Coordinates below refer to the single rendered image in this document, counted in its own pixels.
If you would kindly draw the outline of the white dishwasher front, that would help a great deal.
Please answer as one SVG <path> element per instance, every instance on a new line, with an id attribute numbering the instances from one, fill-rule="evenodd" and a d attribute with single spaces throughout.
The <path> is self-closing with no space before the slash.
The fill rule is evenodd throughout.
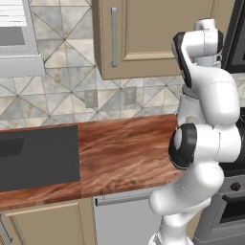
<path id="1" fill-rule="evenodd" d="M 95 198 L 120 198 L 152 191 L 153 188 L 137 189 L 94 197 L 98 245 L 148 245 L 161 223 L 161 217 L 150 209 L 148 199 L 97 207 Z"/>

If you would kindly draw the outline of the tan base cupboard door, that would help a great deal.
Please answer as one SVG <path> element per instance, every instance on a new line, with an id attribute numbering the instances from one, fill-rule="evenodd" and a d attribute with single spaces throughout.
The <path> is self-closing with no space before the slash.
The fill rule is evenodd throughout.
<path id="1" fill-rule="evenodd" d="M 92 198 L 0 211 L 0 245 L 98 245 Z"/>

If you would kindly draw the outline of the tan wall cupboard door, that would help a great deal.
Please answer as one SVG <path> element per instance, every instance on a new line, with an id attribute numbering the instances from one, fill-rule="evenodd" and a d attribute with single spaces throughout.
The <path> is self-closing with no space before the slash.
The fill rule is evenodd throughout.
<path id="1" fill-rule="evenodd" d="M 104 79 L 180 73 L 171 39 L 213 18 L 225 33 L 235 0 L 92 0 L 95 60 Z M 117 67 L 112 67 L 111 7 L 117 7 Z"/>

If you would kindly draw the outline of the stainless steel oven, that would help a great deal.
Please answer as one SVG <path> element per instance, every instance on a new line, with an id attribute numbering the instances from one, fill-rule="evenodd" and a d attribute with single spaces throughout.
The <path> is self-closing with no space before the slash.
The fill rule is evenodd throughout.
<path id="1" fill-rule="evenodd" d="M 234 163 L 220 163 L 225 180 L 203 209 L 192 242 L 194 245 L 245 245 L 245 107 L 236 123 L 241 127 L 243 148 Z M 240 190 L 231 190 L 239 183 Z"/>

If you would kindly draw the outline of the white window frame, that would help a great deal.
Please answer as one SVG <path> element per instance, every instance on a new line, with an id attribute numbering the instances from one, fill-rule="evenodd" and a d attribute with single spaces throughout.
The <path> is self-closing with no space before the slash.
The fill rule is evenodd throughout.
<path id="1" fill-rule="evenodd" d="M 0 78 L 44 75 L 29 0 L 0 0 Z"/>

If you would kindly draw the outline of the grey wall outlet plate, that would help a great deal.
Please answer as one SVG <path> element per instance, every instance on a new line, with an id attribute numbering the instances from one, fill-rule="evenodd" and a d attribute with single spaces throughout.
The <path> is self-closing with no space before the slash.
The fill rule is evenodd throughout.
<path id="1" fill-rule="evenodd" d="M 84 92 L 85 106 L 87 108 L 94 108 L 98 106 L 98 92 L 94 90 L 86 90 Z"/>
<path id="2" fill-rule="evenodd" d="M 126 87 L 124 89 L 124 104 L 135 104 L 136 103 L 137 88 L 136 87 Z"/>

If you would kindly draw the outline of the black microwave oven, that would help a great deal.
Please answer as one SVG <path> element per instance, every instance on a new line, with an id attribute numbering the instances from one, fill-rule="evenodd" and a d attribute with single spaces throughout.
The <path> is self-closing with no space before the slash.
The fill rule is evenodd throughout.
<path id="1" fill-rule="evenodd" d="M 245 0 L 235 0 L 222 50 L 221 67 L 231 74 L 245 73 Z"/>

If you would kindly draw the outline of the dark grey sink basin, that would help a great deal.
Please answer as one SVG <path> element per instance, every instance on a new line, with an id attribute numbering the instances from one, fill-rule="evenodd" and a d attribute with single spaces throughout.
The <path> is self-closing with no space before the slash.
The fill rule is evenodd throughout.
<path id="1" fill-rule="evenodd" d="M 0 132 L 0 191 L 79 180 L 75 125 Z"/>

